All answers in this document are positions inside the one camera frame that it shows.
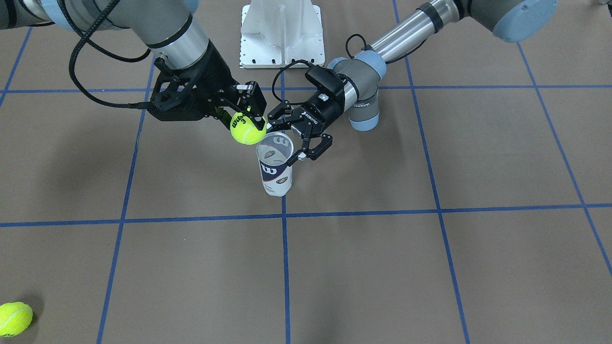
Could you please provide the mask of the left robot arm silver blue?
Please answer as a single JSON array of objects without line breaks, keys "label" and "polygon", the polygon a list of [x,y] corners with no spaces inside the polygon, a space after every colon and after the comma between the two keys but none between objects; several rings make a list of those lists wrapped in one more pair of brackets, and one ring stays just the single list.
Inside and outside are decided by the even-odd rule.
[{"label": "left robot arm silver blue", "polygon": [[518,42],[540,30],[556,9],[556,0],[428,1],[378,40],[366,43],[354,57],[338,57],[326,68],[311,64],[305,76],[317,91],[300,104],[282,101],[268,115],[268,131],[293,130],[303,141],[288,166],[297,160],[316,160],[332,144],[326,129],[343,114],[348,113],[350,124],[359,131],[378,124],[378,86],[387,66],[415,52],[444,26],[472,17],[502,41]]}]

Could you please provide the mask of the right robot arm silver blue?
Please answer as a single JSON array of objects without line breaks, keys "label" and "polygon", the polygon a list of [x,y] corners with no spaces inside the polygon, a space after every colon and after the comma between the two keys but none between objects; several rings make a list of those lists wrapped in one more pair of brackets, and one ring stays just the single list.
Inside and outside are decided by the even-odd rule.
[{"label": "right robot arm silver blue", "polygon": [[[212,40],[193,18],[191,0],[3,0],[1,28],[57,24],[79,36],[68,63],[78,89],[98,104],[145,109],[161,121],[212,117],[232,127],[228,108],[242,113],[259,130],[266,130],[266,99],[258,83],[240,84]],[[78,81],[75,63],[85,45],[102,52],[91,40],[97,31],[131,29],[147,46],[142,58],[155,57],[159,69],[147,102],[116,104],[93,96]]]}]

